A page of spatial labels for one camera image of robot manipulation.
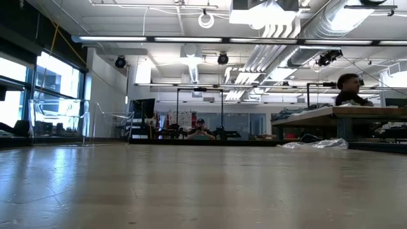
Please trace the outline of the person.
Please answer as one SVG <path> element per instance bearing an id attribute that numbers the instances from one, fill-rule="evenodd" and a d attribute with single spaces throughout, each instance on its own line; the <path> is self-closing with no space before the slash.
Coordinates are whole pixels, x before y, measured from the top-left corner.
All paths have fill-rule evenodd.
<path id="1" fill-rule="evenodd" d="M 190 140 L 215 140 L 213 133 L 205 127 L 205 121 L 198 119 L 195 128 L 188 132 L 187 139 Z"/>
<path id="2" fill-rule="evenodd" d="M 343 74 L 338 78 L 336 86 L 340 90 L 335 99 L 336 106 L 354 104 L 373 107 L 372 102 L 358 95 L 360 88 L 358 75 L 354 73 Z"/>

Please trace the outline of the white branching air duct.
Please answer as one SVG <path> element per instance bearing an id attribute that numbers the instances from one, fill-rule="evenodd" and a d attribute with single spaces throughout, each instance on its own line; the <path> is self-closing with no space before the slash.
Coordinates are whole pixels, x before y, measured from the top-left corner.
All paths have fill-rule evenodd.
<path id="1" fill-rule="evenodd" d="M 188 66 L 191 82 L 197 84 L 199 82 L 198 66 L 203 63 L 201 46 L 192 43 L 183 45 L 180 51 L 180 61 Z"/>

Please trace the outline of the black screen on stand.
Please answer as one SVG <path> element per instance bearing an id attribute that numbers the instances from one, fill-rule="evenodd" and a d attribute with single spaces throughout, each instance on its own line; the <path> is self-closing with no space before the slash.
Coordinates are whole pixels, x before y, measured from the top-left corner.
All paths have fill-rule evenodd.
<path id="1" fill-rule="evenodd" d="M 128 111 L 134 114 L 134 118 L 153 118 L 155 99 L 133 100 Z"/>

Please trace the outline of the clear plastic bag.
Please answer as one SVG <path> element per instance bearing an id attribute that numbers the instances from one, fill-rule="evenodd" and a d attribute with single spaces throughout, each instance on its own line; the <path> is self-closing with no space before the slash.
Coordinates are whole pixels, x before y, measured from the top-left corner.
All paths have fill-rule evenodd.
<path id="1" fill-rule="evenodd" d="M 284 149 L 334 149 L 334 150 L 347 150 L 348 142 L 344 139 L 322 140 L 317 142 L 289 142 L 277 147 Z"/>

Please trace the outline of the clear plastic bin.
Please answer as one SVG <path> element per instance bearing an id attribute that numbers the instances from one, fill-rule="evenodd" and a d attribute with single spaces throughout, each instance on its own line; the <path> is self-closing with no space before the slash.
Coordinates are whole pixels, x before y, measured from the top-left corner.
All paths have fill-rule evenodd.
<path id="1" fill-rule="evenodd" d="M 29 108 L 34 144 L 93 146 L 130 139 L 133 112 L 106 111 L 80 99 L 32 99 Z"/>

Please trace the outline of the long ceiling strip light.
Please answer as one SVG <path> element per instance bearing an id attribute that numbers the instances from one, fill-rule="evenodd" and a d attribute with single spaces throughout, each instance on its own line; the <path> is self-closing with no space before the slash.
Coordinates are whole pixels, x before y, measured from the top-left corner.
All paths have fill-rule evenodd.
<path id="1" fill-rule="evenodd" d="M 186 36 L 71 36 L 75 43 L 215 43 L 300 46 L 407 46 L 407 40 L 228 38 Z"/>

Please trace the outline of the pile of blue cloths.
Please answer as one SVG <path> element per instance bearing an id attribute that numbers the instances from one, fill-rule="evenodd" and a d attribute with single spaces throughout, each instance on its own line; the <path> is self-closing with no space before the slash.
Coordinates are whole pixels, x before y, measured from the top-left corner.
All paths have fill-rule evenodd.
<path id="1" fill-rule="evenodd" d="M 296 109 L 284 108 L 279 113 L 273 114 L 271 117 L 271 121 L 283 120 L 283 119 L 289 118 L 291 116 L 296 116 L 296 115 L 299 115 L 302 113 L 306 113 L 306 112 L 324 108 L 324 107 L 333 107 L 333 105 L 331 105 L 331 104 L 312 104 L 307 108 L 296 108 Z"/>

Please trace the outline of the large wooden workbench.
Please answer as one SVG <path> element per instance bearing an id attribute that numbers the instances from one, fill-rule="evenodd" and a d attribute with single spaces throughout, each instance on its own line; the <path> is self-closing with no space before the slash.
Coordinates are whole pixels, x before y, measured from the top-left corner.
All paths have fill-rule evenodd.
<path id="1" fill-rule="evenodd" d="M 406 108 L 378 108 L 368 106 L 324 107 L 271 122 L 278 129 L 277 139 L 282 139 L 285 128 L 335 128 L 337 136 L 353 141 L 354 127 L 378 122 L 407 123 Z"/>

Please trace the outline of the silver round air duct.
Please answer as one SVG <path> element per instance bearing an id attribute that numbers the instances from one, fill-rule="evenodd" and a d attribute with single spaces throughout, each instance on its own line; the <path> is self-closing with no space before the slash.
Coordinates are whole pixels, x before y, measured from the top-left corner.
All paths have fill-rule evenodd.
<path id="1" fill-rule="evenodd" d="M 359 0 L 331 0 L 300 32 L 300 38 L 339 39 L 366 20 L 374 10 L 350 9 L 346 5 L 361 6 Z"/>

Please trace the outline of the black rectangular station frame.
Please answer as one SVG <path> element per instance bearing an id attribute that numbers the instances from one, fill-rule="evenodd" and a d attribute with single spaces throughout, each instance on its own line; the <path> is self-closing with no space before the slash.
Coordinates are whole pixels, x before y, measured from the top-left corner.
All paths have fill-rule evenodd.
<path id="1" fill-rule="evenodd" d="M 205 88 L 205 87 L 193 87 L 193 88 L 178 88 L 177 97 L 176 97 L 176 123 L 179 124 L 179 92 L 181 90 L 191 90 L 193 92 L 206 92 L 206 91 L 215 91 L 221 93 L 221 126 L 223 127 L 223 113 L 224 113 L 224 100 L 223 100 L 223 89 L 218 88 Z"/>

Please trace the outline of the black low station frame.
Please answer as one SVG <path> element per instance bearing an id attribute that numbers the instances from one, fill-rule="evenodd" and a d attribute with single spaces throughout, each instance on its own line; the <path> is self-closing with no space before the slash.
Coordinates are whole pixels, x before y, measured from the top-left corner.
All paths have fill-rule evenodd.
<path id="1" fill-rule="evenodd" d="M 336 89 L 336 83 L 335 82 L 307 83 L 306 84 L 306 90 L 307 90 L 307 107 L 308 108 L 311 106 L 311 104 L 310 104 L 310 87 L 311 86 L 316 86 L 317 88 L 325 87 L 325 88 L 328 88 L 328 89 Z"/>

